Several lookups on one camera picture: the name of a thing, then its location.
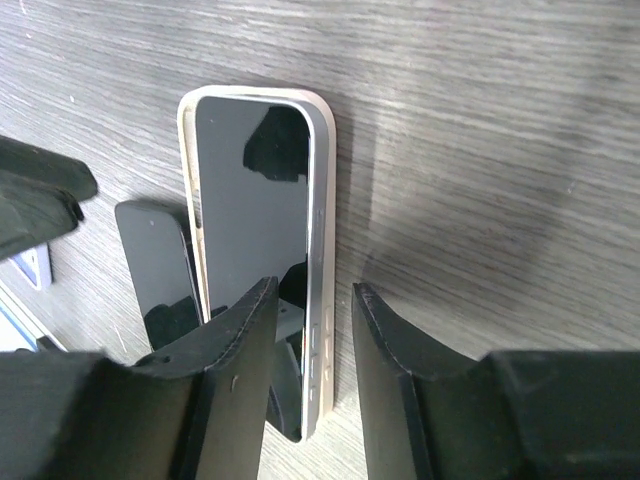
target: white phone frame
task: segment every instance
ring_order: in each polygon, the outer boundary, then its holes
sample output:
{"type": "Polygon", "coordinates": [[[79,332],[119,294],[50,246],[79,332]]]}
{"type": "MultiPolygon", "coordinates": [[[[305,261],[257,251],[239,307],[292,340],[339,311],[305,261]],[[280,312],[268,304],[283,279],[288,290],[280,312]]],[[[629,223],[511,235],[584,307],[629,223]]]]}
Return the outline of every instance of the white phone frame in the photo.
{"type": "Polygon", "coordinates": [[[317,94],[289,88],[210,85],[187,93],[178,107],[178,137],[185,181],[191,238],[196,260],[196,277],[203,318],[210,319],[204,229],[196,212],[200,192],[196,108],[204,97],[235,98],[287,105],[307,121],[310,134],[309,202],[307,252],[309,274],[303,339],[302,439],[309,438],[317,422],[333,409],[334,396],[334,312],[335,312],[335,211],[336,211],[336,126],[329,105],[317,94]],[[319,147],[318,142],[327,145],[319,147]],[[326,161],[318,151],[326,151],[326,161]],[[326,194],[317,190],[317,176],[326,174],[326,194]]]}

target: black object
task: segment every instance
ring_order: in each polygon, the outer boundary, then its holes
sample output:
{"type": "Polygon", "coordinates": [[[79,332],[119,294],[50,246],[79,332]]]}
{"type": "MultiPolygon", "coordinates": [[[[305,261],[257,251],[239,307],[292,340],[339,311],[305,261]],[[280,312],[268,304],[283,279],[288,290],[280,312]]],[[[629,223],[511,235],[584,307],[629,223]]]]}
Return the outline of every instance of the black object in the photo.
{"type": "Polygon", "coordinates": [[[292,442],[302,439],[302,376],[296,341],[300,341],[297,335],[275,344],[267,402],[267,421],[292,442]]]}
{"type": "Polygon", "coordinates": [[[97,192],[84,163],[0,136],[0,258],[74,230],[97,192]]]}
{"type": "Polygon", "coordinates": [[[180,207],[149,200],[116,205],[115,216],[154,350],[202,324],[188,220],[180,207]]]}
{"type": "Polygon", "coordinates": [[[296,263],[280,281],[280,298],[306,310],[307,308],[307,276],[309,266],[307,259],[304,262],[296,263]]]}
{"type": "Polygon", "coordinates": [[[309,176],[309,127],[298,110],[271,106],[244,148],[242,164],[276,182],[309,176]]]}
{"type": "Polygon", "coordinates": [[[354,285],[369,478],[640,478],[640,354],[492,352],[475,362],[354,285]]]}
{"type": "Polygon", "coordinates": [[[258,472],[277,279],[134,367],[0,355],[0,477],[249,479],[258,472]]]}

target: phone screen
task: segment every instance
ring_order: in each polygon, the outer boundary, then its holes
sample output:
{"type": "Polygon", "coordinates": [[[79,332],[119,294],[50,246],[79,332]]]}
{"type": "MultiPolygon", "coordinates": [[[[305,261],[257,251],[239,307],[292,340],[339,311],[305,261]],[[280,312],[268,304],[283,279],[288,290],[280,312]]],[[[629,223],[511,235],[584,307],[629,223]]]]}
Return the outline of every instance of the phone screen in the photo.
{"type": "Polygon", "coordinates": [[[233,305],[260,278],[277,276],[276,340],[286,341],[280,359],[286,363],[290,355],[297,362],[299,380],[308,271],[307,121],[290,106],[204,97],[196,132],[211,309],[233,305]]]}
{"type": "Polygon", "coordinates": [[[187,241],[176,215],[144,202],[116,206],[122,246],[154,350],[201,323],[187,241]]]}

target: phone side button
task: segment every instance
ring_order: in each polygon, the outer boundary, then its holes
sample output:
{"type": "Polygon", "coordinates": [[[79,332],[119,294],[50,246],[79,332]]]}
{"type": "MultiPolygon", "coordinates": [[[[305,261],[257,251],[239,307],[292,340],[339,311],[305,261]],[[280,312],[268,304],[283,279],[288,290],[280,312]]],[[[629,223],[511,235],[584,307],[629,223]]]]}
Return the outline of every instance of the phone side button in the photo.
{"type": "Polygon", "coordinates": [[[333,338],[331,336],[324,339],[324,356],[329,361],[333,359],[333,338]]]}
{"type": "Polygon", "coordinates": [[[318,371],[317,357],[318,357],[317,355],[314,355],[313,357],[311,357],[311,361],[309,362],[309,375],[311,376],[312,380],[315,380],[316,372],[318,371]]]}
{"type": "Polygon", "coordinates": [[[318,350],[318,333],[319,333],[319,326],[316,323],[315,325],[313,325],[313,327],[311,327],[311,351],[313,353],[315,353],[318,350]]]}
{"type": "Polygon", "coordinates": [[[333,335],[333,329],[335,326],[333,317],[333,305],[329,305],[324,309],[324,328],[327,330],[327,335],[333,335]]]}

